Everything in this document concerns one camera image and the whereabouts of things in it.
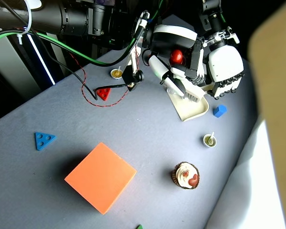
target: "blue triangle block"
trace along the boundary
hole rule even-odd
[[[55,140],[56,136],[36,132],[35,138],[37,150],[43,150],[48,144]]]

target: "gray table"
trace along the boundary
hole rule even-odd
[[[120,54],[101,58],[110,62]],[[145,81],[111,108],[97,108],[82,97],[69,76],[0,119],[0,229],[202,229],[256,121],[256,103],[248,64],[236,94],[216,101],[210,110],[181,122],[167,93],[150,68]],[[91,88],[122,80],[112,68],[85,66]],[[106,104],[125,88],[113,89]],[[221,118],[212,108],[224,104]],[[215,131],[218,145],[206,148],[202,137]],[[35,132],[57,136],[37,151]],[[99,143],[124,158],[137,174],[106,215],[101,215],[65,181],[66,175]],[[170,171],[181,161],[201,174],[195,190],[177,187]]]

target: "orange box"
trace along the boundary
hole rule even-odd
[[[65,181],[105,214],[136,172],[104,143],[99,143]]]

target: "blue block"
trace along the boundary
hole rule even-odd
[[[54,135],[49,135],[45,133],[35,133],[35,139],[36,139],[36,148],[37,150],[43,150],[44,147],[46,147],[48,144],[50,144],[56,136]]]
[[[227,108],[224,105],[220,105],[216,109],[213,110],[213,114],[217,118],[219,118],[226,112],[227,112]]]

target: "triangle with holes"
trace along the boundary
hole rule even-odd
[[[99,89],[96,91],[96,93],[101,99],[106,101],[108,99],[109,94],[110,94],[110,90],[111,90],[111,88]]]
[[[35,133],[36,148],[37,150],[43,150],[48,144],[55,140],[56,136],[45,133]]]

